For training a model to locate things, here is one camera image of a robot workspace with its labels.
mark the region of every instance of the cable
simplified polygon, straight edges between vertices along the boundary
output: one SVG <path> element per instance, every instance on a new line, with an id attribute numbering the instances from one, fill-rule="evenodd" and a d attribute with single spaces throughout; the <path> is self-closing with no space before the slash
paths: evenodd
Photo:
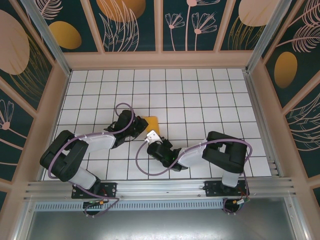
<path id="1" fill-rule="evenodd" d="M 68 142 L 66 142 L 66 143 L 62 146 L 62 148 L 56 153 L 56 155 L 54 156 L 54 158 L 52 159 L 52 161 L 51 161 L 51 163 L 50 163 L 50 165 L 49 165 L 49 168 L 48 168 L 48 176 L 49 176 L 49 178 L 51 178 L 51 179 L 58 179 L 58 177 L 54 177 L 54 176 L 51 175 L 51 171 L 52 171 L 53 165 L 55 164 L 56 160 L 58 159 L 59 155 L 63 152 L 63 150 L 65 150 L 66 147 L 67 147 L 68 145 L 70 145 L 72 142 L 74 142 L 75 140 L 82 139 L 82 138 L 87 138 L 87 137 L 96 137 L 96 136 L 101 136 L 101 135 L 115 135 L 115 134 L 122 133 L 123 131 L 125 131 L 127 128 L 130 127 L 130 125 L 131 125 L 132 122 L 134 121 L 134 114 L 135 114 L 134 109 L 133 109 L 129 104 L 127 104 L 127 103 L 125 103 L 125 102 L 121 102 L 121 103 L 119 103 L 117 106 L 115 106 L 115 114 L 116 114 L 117 116 L 119 116 L 118 113 L 117 113 L 117 108 L 118 108 L 120 105 L 126 105 L 126 106 L 128 106 L 129 109 L 130 109 L 130 111 L 131 111 L 131 119 L 130 119 L 130 122 L 128 123 L 128 125 L 127 125 L 125 128 L 123 128 L 123 129 L 121 129 L 121 130 L 119 130 L 119 131 L 114 131 L 114 132 L 94 132 L 94 133 L 90 133 L 90 134 L 84 134 L 84 135 L 81 135 L 81 136 L 76 136 L 76 137 L 72 138 L 71 140 L 69 140 Z M 84 189 L 84 188 L 81 187 L 81 186 L 78 186 L 78 185 L 77 185 L 77 187 L 78 187 L 79 189 L 81 189 L 83 192 L 85 192 L 86 194 L 89 194 L 89 195 L 91 195 L 91 196 L 93 196 L 93 197 L 95 197 L 95 198 L 107 199 L 107 200 L 115 200 L 115 202 L 112 203 L 106 210 L 100 211 L 98 214 L 96 214 L 96 215 L 95 215 L 96 217 L 105 214 L 110 208 L 112 208 L 112 207 L 113 207 L 117 202 L 119 202 L 119 200 L 120 200 L 120 198 L 118 198 L 118 197 L 99 196 L 99 195 L 96 195 L 96 194 L 93 194 L 93 193 L 89 192 L 88 190 Z M 89 215 L 87 214 L 87 209 L 88 209 L 89 207 L 91 207 L 91 206 L 92 206 L 92 204 L 91 204 L 91 205 L 88 205 L 88 206 L 84 209 L 84 213 L 86 214 L 87 217 L 89 216 Z"/>
<path id="2" fill-rule="evenodd" d="M 244 164 L 246 164 L 247 160 L 251 157 L 252 155 L 252 152 L 253 152 L 253 149 L 252 149 L 252 146 L 247 143 L 246 141 L 243 141 L 241 139 L 232 139 L 232 138 L 226 138 L 226 139 L 218 139 L 218 140 L 212 140 L 212 141 L 206 141 L 204 143 L 201 143 L 201 144 L 198 144 L 198 145 L 195 145 L 195 146 L 192 146 L 192 147 L 189 147 L 187 148 L 186 150 L 184 150 L 177 158 L 176 160 L 167 168 L 165 169 L 164 171 L 162 172 L 159 172 L 159 173 L 148 173 L 146 171 L 144 171 L 138 164 L 138 155 L 139 155 L 139 152 L 141 151 L 141 149 L 144 147 L 144 145 L 147 144 L 147 142 L 145 141 L 138 149 L 138 151 L 136 152 L 136 155 L 135 155 L 135 164 L 137 166 L 137 168 L 142 172 L 144 173 L 145 175 L 148 175 L 148 176 L 159 176 L 159 175 L 162 175 L 164 173 L 166 173 L 167 171 L 169 171 L 178 161 L 179 159 L 185 155 L 187 152 L 191 151 L 191 150 L 194 150 L 196 148 L 200 148 L 200 147 L 203 147 L 205 145 L 208 145 L 208 144 L 216 144 L 216 143 L 221 143 L 221 142 L 231 142 L 231 143 L 241 143 L 241 144 L 244 144 L 246 145 L 247 147 L 249 147 L 250 149 L 250 152 L 248 154 L 248 156 L 245 158 L 244 160 Z M 244 177 L 244 182 L 245 182 L 245 188 L 246 188 L 246 197 L 248 197 L 249 195 L 249 187 L 248 187 L 248 182 L 247 182 L 247 177 L 246 177 L 246 173 L 245 171 L 243 171 L 243 177 Z M 226 209 L 225 208 L 225 205 L 226 205 L 226 201 L 227 201 L 227 198 L 224 198 L 223 199 L 223 205 L 222 205 L 222 210 L 225 212 L 225 213 L 231 213 L 231 211 L 229 209 Z"/>

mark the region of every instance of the metal bracket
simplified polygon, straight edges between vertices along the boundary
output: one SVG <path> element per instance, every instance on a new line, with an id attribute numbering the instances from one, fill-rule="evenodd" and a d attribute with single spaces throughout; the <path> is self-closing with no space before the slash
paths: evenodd
<path id="1" fill-rule="evenodd" d="M 101 190 L 97 195 L 106 196 L 110 198 L 114 198 L 117 192 L 117 183 L 116 182 L 105 182 L 101 183 Z M 99 199 L 98 197 L 91 196 L 77 187 L 72 185 L 72 199 Z"/>
<path id="2" fill-rule="evenodd" d="M 246 191 L 246 182 L 244 180 L 239 180 L 236 187 L 229 187 L 222 184 L 222 181 L 205 181 L 204 187 L 205 195 L 207 197 L 227 197 L 235 196 L 240 197 L 241 191 Z"/>

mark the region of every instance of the flower illustration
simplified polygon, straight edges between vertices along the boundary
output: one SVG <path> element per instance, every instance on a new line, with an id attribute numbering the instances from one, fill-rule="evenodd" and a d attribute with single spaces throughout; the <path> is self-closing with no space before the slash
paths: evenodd
<path id="1" fill-rule="evenodd" d="M 7 107 L 3 99 L 0 100 L 0 129 L 10 129 L 10 122 L 14 114 L 15 105 L 8 101 Z"/>
<path id="2" fill-rule="evenodd" d="M 199 6 L 199 5 L 211 5 L 211 4 L 217 4 L 219 3 L 220 0 L 186 0 L 186 3 L 190 6 L 190 7 L 195 7 L 195 6 Z"/>
<path id="3" fill-rule="evenodd" d="M 174 44 L 174 39 L 172 36 L 172 29 L 177 29 L 177 28 L 181 28 L 185 26 L 185 22 L 183 21 L 183 18 L 181 16 L 181 13 L 179 14 L 171 14 L 168 13 L 165 15 L 165 20 L 166 23 L 168 24 L 169 28 L 170 28 L 170 34 L 171 34 L 171 43 L 172 43 L 172 47 L 173 47 L 173 51 L 176 51 L 175 49 L 175 44 Z"/>
<path id="4" fill-rule="evenodd" d="M 217 25 L 214 25 L 216 20 L 214 18 L 214 13 L 202 14 L 201 18 L 199 18 L 199 13 L 192 14 L 192 25 L 195 33 L 195 43 L 194 50 L 197 51 L 197 38 L 199 34 L 211 33 L 217 30 Z"/>

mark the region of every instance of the enclosure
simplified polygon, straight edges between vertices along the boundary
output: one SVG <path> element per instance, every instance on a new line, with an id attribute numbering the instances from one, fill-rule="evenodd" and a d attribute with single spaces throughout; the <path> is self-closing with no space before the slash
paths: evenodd
<path id="1" fill-rule="evenodd" d="M 3 1 L 1 239 L 318 239 L 319 16 L 319 0 Z M 87 201 L 50 179 L 40 158 L 64 130 L 102 132 L 119 103 L 157 117 L 174 149 L 211 131 L 249 143 L 244 210 L 227 215 L 231 196 L 206 196 L 205 182 L 224 170 L 201 157 L 159 176 L 139 171 L 144 131 L 84 156 L 81 167 L 120 199 L 98 220 L 108 228 L 86 219 Z M 147 147 L 140 167 L 163 171 Z M 220 223 L 209 230 L 210 220 Z"/>

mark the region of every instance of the white grid tile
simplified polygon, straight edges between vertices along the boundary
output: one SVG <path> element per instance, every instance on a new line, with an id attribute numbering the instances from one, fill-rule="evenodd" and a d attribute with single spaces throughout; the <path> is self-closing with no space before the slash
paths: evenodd
<path id="1" fill-rule="evenodd" d="M 56 134 L 63 130 L 78 135 L 101 132 L 112 121 L 117 121 L 114 107 L 124 102 L 133 105 L 137 116 L 156 116 L 160 135 L 169 139 L 174 149 L 197 145 L 211 131 L 245 138 L 253 146 L 250 162 L 244 166 L 246 175 L 251 177 L 253 172 L 254 177 L 269 176 L 253 108 L 239 73 L 233 69 L 74 71 Z M 127 109 L 125 105 L 119 108 L 119 114 Z M 134 160 L 145 136 L 143 132 L 135 141 L 118 148 L 87 153 L 81 166 L 102 180 L 222 176 L 222 169 L 200 159 L 199 164 L 190 169 L 148 177 L 138 171 Z M 141 167 L 149 173 L 162 172 L 165 168 L 150 157 L 146 149 L 147 145 L 139 155 Z"/>

